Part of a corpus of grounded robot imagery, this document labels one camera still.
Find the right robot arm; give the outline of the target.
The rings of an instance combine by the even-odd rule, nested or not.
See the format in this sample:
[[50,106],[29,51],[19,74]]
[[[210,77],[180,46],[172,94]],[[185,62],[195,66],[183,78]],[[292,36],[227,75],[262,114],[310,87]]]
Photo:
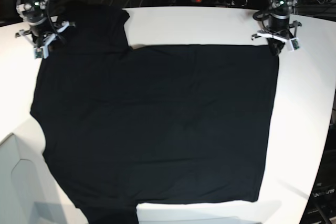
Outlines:
[[19,30],[15,37],[25,38],[32,46],[34,57],[46,59],[49,56],[50,44],[59,39],[68,27],[75,27],[76,23],[69,21],[54,22],[50,15],[52,0],[17,0],[16,11],[24,22],[29,25],[28,30]]

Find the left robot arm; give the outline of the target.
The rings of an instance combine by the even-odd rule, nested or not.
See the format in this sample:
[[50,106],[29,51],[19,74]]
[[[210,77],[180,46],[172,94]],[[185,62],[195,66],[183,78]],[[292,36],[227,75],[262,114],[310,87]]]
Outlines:
[[265,38],[274,56],[278,56],[284,48],[288,51],[300,49],[297,30],[302,23],[290,21],[290,16],[297,0],[267,0],[268,6],[253,14],[253,19],[261,23],[261,29],[251,39]]

